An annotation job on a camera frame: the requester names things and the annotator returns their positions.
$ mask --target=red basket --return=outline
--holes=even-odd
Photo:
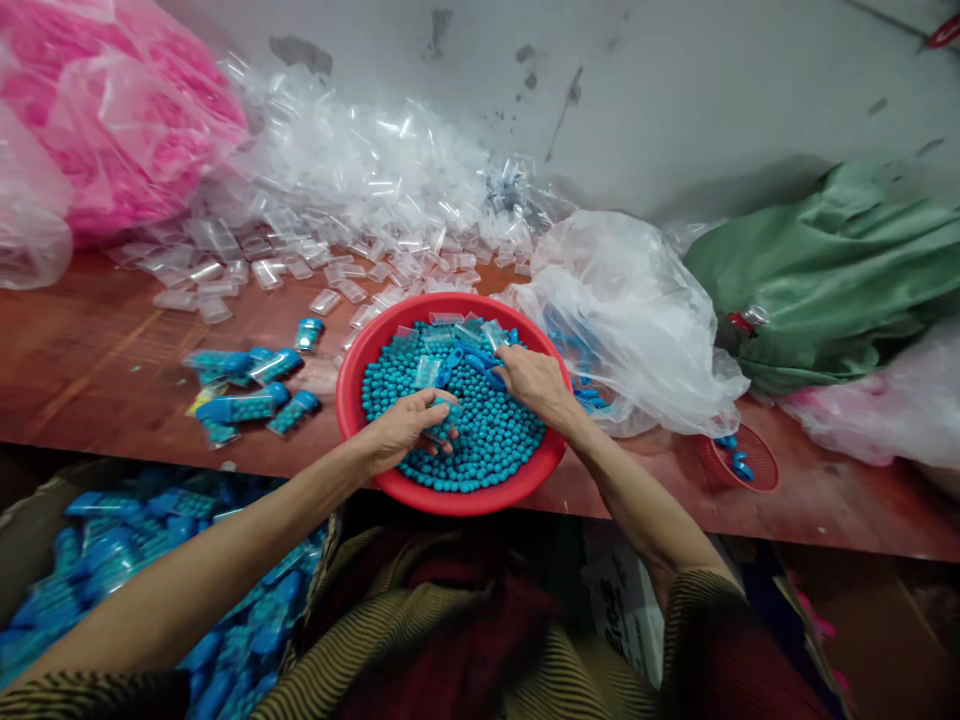
[[[736,433],[737,447],[727,450],[713,438],[701,435],[697,438],[697,454],[709,473],[730,487],[744,488],[758,493],[773,492],[780,485],[780,468],[767,444],[753,430],[741,423]],[[747,453],[746,464],[753,470],[753,482],[737,477],[732,468],[732,455]]]
[[[560,361],[560,372],[570,387],[570,375],[553,343],[529,319],[503,303],[479,295],[436,293],[404,300],[374,318],[354,340],[343,360],[337,378],[337,423],[344,439],[353,437],[367,424],[360,407],[360,390],[367,365],[380,357],[400,325],[412,327],[418,320],[429,322],[431,312],[467,315],[474,312],[485,320],[499,320],[507,330],[517,328],[521,341],[531,350],[553,355]],[[374,480],[380,488],[400,502],[436,515],[465,517],[485,515],[514,505],[540,487],[560,464],[566,443],[554,430],[547,430],[543,443],[533,456],[506,482],[471,493],[437,492],[418,485],[398,470],[389,470]]]

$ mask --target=pink item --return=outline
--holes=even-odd
[[[0,100],[73,185],[75,232],[183,212],[247,138],[206,46],[150,0],[0,0],[0,47]]]

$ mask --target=green cloth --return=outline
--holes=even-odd
[[[960,311],[960,212],[887,202],[868,171],[841,165],[803,202],[707,233],[684,263],[718,314],[767,311],[740,366],[787,394],[857,380]]]

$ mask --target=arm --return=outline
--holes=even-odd
[[[497,354],[504,362],[497,372],[510,394],[563,435],[586,466],[610,516],[650,571],[661,606],[673,578],[686,570],[710,570],[737,585],[693,518],[580,407],[554,358],[518,346]]]
[[[437,390],[402,398],[348,442],[241,512],[165,555],[107,598],[20,676],[173,669],[283,557],[370,477],[443,420]],[[445,443],[444,452],[450,452]],[[437,448],[428,450],[436,454]]]

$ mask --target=blue capsule container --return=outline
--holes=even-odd
[[[267,423],[267,430],[282,438],[289,437],[306,418],[320,409],[320,400],[312,392],[301,390],[279,414]]]

